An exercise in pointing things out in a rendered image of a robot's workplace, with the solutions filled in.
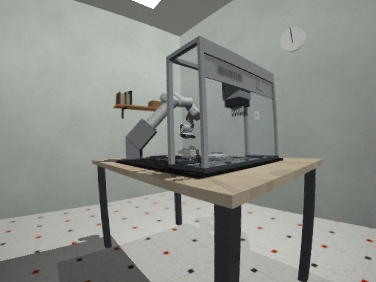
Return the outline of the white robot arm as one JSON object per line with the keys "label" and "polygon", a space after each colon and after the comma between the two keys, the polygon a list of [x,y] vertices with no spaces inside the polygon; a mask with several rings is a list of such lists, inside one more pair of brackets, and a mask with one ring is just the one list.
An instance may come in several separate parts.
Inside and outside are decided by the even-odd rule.
{"label": "white robot arm", "polygon": [[[147,118],[147,123],[149,123],[149,125],[152,127],[152,128],[156,128],[160,123],[161,121],[167,116],[167,103],[166,103],[166,92],[163,92],[161,95],[160,95],[160,99],[165,102],[164,104],[160,105],[160,107],[149,117]],[[156,130],[156,129],[155,129]]]}

